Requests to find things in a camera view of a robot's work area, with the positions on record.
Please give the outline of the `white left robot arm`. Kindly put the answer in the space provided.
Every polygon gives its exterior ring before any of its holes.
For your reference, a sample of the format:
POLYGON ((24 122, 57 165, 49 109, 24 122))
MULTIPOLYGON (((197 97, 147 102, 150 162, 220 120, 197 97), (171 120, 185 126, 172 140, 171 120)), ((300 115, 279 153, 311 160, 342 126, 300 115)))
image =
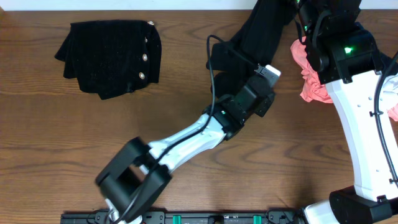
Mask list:
POLYGON ((128 141, 95 182, 110 208, 110 223, 133 223, 157 200, 172 172, 197 154, 234 137, 252 114, 263 117, 278 75, 255 75, 236 95, 223 95, 189 127, 165 139, 128 141))

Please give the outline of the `black polo shirt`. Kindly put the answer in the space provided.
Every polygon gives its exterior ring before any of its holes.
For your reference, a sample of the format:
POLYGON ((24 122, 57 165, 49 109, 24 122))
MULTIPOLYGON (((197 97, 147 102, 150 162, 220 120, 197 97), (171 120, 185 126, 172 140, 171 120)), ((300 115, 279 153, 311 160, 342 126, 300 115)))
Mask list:
POLYGON ((258 0, 248 20, 233 37, 212 46, 207 69, 214 77, 215 96, 235 95, 258 65, 268 65, 276 53, 284 26, 295 17, 288 0, 258 0))

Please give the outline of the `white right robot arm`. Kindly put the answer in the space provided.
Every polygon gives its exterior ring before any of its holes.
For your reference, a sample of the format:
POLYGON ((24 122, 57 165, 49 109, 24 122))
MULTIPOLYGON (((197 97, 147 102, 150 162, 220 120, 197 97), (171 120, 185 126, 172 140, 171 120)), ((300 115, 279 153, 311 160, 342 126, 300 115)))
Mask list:
POLYGON ((397 143, 381 90, 392 73, 358 21, 359 1, 295 1, 307 60, 340 117, 354 184, 303 209, 306 223, 376 223, 397 215, 397 143))

